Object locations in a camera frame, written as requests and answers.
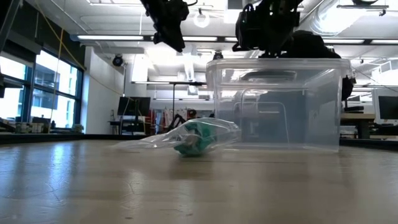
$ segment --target monitor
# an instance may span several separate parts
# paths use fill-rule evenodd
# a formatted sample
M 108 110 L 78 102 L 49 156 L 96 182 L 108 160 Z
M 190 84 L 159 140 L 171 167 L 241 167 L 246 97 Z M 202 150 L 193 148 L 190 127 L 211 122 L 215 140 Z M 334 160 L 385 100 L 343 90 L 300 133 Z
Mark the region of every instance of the monitor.
M 398 119 L 398 96 L 379 96 L 380 119 Z
M 119 99 L 119 116 L 149 116 L 150 97 L 123 97 Z

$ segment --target ceiling light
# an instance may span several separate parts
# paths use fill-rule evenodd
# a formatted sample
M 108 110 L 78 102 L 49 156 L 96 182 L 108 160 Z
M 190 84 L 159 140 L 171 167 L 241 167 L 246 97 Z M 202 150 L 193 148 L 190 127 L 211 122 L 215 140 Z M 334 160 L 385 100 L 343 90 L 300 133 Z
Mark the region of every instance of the ceiling light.
M 217 37 L 182 37 L 185 41 L 217 41 Z
M 213 10 L 214 6 L 207 4 L 196 4 L 189 7 L 190 9 L 204 9 L 204 10 Z
M 131 82 L 132 84 L 169 85 L 170 82 Z
M 199 16 L 204 16 L 204 20 L 199 22 L 198 18 Z M 193 23 L 200 28 L 205 28 L 210 24 L 210 16 L 206 12 L 203 12 L 202 10 L 197 11 L 195 16 L 193 17 Z
M 227 42 L 237 42 L 238 39 L 236 37 L 225 37 L 225 41 L 227 41 Z
M 260 5 L 261 1 L 258 1 L 256 3 L 253 4 L 254 7 L 257 7 L 258 5 Z M 302 4 L 297 6 L 297 12 L 302 12 L 304 11 L 304 6 Z
M 123 3 L 90 3 L 91 6 L 122 6 L 122 7 L 142 7 L 142 4 L 123 4 Z
M 154 98 L 154 100 L 173 100 L 172 98 Z M 186 98 L 186 99 L 178 99 L 178 98 L 176 98 L 176 99 L 174 99 L 174 100 L 178 100 L 178 101 L 213 101 L 213 99 L 189 99 L 189 98 Z
M 323 39 L 325 44 L 363 44 L 364 40 L 358 39 Z
M 398 44 L 398 40 L 373 40 L 372 44 Z
M 144 40 L 140 35 L 78 35 L 79 40 Z

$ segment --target white wall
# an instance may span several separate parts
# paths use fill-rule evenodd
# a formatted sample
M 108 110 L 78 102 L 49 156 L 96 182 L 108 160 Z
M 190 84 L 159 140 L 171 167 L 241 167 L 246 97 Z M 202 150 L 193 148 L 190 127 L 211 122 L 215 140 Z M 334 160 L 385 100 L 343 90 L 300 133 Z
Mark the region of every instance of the white wall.
M 111 134 L 111 110 L 118 112 L 119 97 L 123 93 L 124 77 L 102 58 L 92 47 L 86 48 L 83 79 L 81 124 L 86 134 Z

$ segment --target clear plastic bag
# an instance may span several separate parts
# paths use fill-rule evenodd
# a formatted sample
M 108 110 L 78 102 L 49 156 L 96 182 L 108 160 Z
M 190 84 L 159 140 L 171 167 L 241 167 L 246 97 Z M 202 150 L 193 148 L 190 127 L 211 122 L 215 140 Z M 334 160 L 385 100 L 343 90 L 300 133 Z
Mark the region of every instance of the clear plastic bag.
M 240 130 L 232 122 L 216 118 L 191 119 L 165 134 L 137 141 L 120 142 L 117 149 L 173 147 L 183 156 L 200 156 L 239 140 Z

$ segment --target transparent storage container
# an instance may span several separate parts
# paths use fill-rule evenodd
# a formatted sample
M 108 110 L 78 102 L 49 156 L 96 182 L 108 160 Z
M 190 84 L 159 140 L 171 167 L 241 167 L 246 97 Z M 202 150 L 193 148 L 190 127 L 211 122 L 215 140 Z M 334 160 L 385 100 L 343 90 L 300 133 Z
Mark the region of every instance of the transparent storage container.
M 338 151 L 343 59 L 223 59 L 208 63 L 215 116 L 241 128 L 236 149 Z

